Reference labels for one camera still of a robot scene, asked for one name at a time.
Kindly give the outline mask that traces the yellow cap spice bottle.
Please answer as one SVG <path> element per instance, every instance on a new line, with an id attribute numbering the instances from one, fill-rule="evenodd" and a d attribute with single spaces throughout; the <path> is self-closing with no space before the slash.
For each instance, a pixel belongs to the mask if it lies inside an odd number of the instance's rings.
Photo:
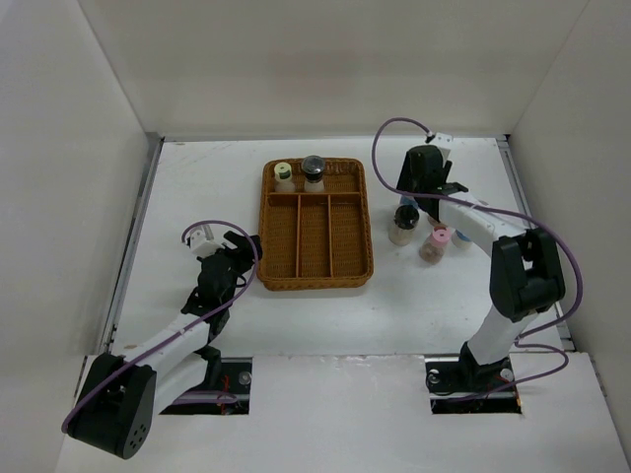
<path id="1" fill-rule="evenodd" d="M 274 166 L 274 190 L 280 193 L 293 193 L 296 185 L 293 180 L 292 167 L 287 162 L 280 162 Z"/>

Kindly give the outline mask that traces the pink cap spice jar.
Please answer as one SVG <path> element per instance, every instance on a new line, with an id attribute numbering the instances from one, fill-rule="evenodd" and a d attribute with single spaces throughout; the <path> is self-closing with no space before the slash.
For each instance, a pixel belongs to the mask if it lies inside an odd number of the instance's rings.
<path id="1" fill-rule="evenodd" d="M 419 256 L 431 265 L 438 264 L 443 259 L 450 240 L 450 230 L 441 227 L 434 228 L 421 245 Z"/>

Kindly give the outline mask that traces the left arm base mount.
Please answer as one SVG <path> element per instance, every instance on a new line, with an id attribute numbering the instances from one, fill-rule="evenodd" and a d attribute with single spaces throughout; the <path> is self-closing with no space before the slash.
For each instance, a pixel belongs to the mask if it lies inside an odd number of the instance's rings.
<path id="1" fill-rule="evenodd" d="M 184 392 L 161 415 L 247 415 L 252 388 L 252 358 L 223 358 L 221 367 Z"/>

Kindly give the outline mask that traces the silver cap blue label bottle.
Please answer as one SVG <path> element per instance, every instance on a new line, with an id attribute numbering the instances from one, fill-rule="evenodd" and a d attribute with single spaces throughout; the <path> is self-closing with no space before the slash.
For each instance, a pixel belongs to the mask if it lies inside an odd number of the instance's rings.
<path id="1" fill-rule="evenodd" d="M 416 202 L 416 200 L 414 198 L 407 197 L 407 196 L 401 196 L 400 197 L 399 205 L 400 206 L 412 206 L 415 209 L 419 209 L 419 206 L 418 206 L 418 203 Z"/>

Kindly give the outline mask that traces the black cap salt grinder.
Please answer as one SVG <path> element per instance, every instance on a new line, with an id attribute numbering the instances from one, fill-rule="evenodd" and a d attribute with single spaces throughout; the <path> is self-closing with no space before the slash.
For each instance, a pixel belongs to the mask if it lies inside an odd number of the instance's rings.
<path id="1" fill-rule="evenodd" d="M 310 193 L 323 192 L 325 159 L 317 155 L 307 156 L 302 160 L 301 169 L 305 176 L 304 191 Z"/>

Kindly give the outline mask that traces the brown wicker divided tray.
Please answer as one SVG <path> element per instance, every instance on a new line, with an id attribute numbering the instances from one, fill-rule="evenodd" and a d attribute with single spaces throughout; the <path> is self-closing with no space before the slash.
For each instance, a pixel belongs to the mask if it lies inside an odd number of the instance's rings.
<path id="1" fill-rule="evenodd" d="M 278 160 L 262 171 L 257 277 L 269 291 L 358 288 L 374 273 L 365 170 L 326 158 L 323 192 L 304 190 L 300 159 L 286 159 L 293 192 L 275 189 Z"/>

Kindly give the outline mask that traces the black cap pepper jar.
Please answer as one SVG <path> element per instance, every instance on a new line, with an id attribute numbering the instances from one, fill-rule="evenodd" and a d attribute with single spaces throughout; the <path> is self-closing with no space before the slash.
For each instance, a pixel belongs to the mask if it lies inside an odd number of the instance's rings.
<path id="1" fill-rule="evenodd" d="M 411 243 L 418 225 L 419 212 L 413 205 L 399 206 L 388 227 L 388 238 L 397 246 Z"/>

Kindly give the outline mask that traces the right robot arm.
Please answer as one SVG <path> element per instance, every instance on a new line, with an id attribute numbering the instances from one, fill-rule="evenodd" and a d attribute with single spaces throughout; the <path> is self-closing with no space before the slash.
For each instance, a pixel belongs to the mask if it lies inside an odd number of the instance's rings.
<path id="1" fill-rule="evenodd" d="M 499 373 L 514 341 L 565 295 L 566 287 L 553 235 L 537 224 L 528 228 L 521 214 L 493 210 L 467 187 L 449 182 L 451 166 L 438 147 L 413 147 L 406 152 L 396 189 L 490 257 L 492 305 L 450 368 L 449 381 L 473 391 Z"/>

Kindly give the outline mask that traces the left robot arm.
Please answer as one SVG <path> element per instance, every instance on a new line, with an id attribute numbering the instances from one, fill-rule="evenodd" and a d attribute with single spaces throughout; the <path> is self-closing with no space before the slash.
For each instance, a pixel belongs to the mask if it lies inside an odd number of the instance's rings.
<path id="1" fill-rule="evenodd" d="M 230 225 L 218 244 L 210 226 L 204 221 L 182 236 L 195 251 L 200 272 L 180 313 L 147 342 L 93 360 L 62 423 L 63 434 L 129 459 L 147 440 L 154 418 L 166 410 L 210 406 L 223 412 L 245 405 L 247 386 L 237 373 L 223 369 L 221 352 L 211 344 L 253 281 L 261 241 Z"/>

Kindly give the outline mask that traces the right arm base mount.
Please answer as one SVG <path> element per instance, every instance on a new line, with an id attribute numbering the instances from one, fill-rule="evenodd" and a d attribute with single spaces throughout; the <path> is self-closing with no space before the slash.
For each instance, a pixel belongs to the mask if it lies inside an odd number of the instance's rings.
<path id="1" fill-rule="evenodd" d="M 515 377 L 505 358 L 488 368 L 473 368 L 459 359 L 428 359 L 426 387 L 435 415 L 521 414 L 517 389 L 500 390 Z"/>

